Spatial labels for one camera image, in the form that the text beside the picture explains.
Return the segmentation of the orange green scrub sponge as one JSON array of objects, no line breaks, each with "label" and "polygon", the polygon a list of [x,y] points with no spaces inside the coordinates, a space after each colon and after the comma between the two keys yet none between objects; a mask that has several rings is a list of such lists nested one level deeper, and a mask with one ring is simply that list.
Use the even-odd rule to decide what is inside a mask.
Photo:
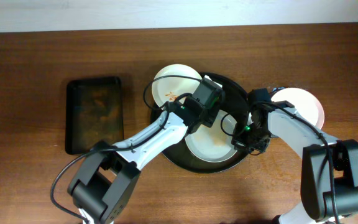
[{"label": "orange green scrub sponge", "polygon": [[210,126],[210,128],[215,127],[215,126],[219,126],[220,122],[221,122],[221,119],[220,119],[218,116],[215,117],[215,118],[211,121],[211,126]]}]

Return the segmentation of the pink plate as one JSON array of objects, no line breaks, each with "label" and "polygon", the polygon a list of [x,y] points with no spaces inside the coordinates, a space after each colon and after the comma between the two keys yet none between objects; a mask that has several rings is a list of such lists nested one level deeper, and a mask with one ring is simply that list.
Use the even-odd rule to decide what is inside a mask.
[{"label": "pink plate", "polygon": [[325,119],[323,106],[310,92],[301,88],[283,88],[272,94],[272,101],[290,102],[304,119],[319,129],[323,127]]}]

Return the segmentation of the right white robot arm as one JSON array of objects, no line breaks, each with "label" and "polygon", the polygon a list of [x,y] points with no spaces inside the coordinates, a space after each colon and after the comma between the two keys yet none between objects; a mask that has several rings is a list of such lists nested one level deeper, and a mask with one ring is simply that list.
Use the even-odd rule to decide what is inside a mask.
[{"label": "right white robot arm", "polygon": [[304,119],[288,101],[272,102],[267,89],[248,94],[248,118],[236,124],[232,144],[259,155],[272,138],[302,160],[301,201],[273,223],[339,223],[358,213],[358,142],[340,140]]}]

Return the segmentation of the grey plate bottom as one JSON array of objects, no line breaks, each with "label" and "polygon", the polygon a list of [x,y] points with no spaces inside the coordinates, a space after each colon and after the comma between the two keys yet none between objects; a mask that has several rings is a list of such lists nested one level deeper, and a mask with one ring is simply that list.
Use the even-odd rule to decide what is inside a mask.
[{"label": "grey plate bottom", "polygon": [[[222,120],[227,113],[219,110],[218,117]],[[231,144],[232,137],[225,134],[219,126],[212,128],[201,125],[198,130],[187,135],[186,145],[191,153],[198,159],[206,162],[223,162],[235,155],[237,152]]]}]

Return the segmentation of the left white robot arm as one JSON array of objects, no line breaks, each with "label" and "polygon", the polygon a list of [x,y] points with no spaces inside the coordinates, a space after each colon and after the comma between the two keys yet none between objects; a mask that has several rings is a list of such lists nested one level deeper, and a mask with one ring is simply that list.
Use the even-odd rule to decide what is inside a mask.
[{"label": "left white robot arm", "polygon": [[166,102],[161,115],[133,137],[113,145],[98,142],[80,156],[83,163],[67,192],[83,223],[113,223],[127,205],[141,170],[166,148],[211,127],[220,104],[187,96],[184,103]]}]

